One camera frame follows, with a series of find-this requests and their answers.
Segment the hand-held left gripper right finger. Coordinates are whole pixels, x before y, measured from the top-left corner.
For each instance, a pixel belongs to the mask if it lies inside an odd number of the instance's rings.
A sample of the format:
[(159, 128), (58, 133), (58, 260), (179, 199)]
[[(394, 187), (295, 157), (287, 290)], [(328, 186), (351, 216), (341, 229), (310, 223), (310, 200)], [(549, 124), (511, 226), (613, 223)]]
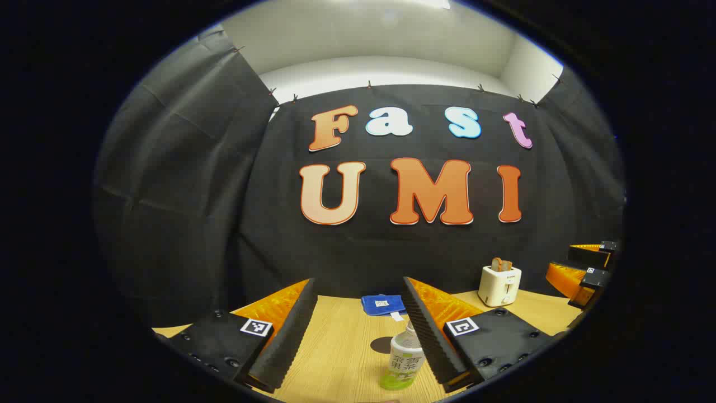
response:
[(405, 309), (445, 392), (516, 369), (560, 333), (560, 314), (545, 306), (478, 308), (414, 278), (402, 280)]

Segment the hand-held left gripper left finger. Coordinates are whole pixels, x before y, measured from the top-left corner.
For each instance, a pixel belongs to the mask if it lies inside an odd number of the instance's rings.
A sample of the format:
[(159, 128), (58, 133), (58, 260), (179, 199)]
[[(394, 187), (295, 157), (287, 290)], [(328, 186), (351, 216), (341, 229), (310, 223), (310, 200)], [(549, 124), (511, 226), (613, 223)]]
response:
[(215, 310), (168, 338), (168, 347), (226, 382), (273, 393), (294, 362), (317, 303), (315, 279), (234, 312)]

